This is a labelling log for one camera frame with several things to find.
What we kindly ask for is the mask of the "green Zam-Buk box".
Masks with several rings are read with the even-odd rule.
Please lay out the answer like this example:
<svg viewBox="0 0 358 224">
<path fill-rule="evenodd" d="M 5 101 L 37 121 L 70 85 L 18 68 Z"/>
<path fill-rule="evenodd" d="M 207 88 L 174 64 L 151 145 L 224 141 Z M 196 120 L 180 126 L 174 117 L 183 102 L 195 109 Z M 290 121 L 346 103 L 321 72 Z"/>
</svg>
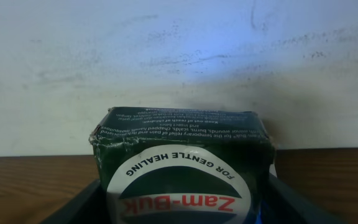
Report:
<svg viewBox="0 0 358 224">
<path fill-rule="evenodd" d="M 114 107 L 89 137 L 113 223 L 260 223 L 275 149 L 253 112 Z"/>
</svg>

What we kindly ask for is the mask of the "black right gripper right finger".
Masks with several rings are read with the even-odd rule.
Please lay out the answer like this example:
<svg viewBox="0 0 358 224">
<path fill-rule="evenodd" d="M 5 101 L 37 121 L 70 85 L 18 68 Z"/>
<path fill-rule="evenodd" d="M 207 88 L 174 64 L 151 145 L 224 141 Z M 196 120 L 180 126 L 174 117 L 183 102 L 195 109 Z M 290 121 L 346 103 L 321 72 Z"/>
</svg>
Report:
<svg viewBox="0 0 358 224">
<path fill-rule="evenodd" d="M 262 224 L 344 224 L 270 174 L 259 215 Z"/>
</svg>

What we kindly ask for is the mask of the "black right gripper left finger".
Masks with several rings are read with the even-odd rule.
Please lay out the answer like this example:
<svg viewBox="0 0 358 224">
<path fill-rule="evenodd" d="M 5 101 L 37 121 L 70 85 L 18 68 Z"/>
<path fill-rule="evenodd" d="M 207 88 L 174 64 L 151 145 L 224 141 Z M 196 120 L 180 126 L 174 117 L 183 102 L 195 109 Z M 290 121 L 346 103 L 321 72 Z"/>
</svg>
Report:
<svg viewBox="0 0 358 224">
<path fill-rule="evenodd" d="M 96 179 L 40 224 L 110 224 L 106 193 Z"/>
</svg>

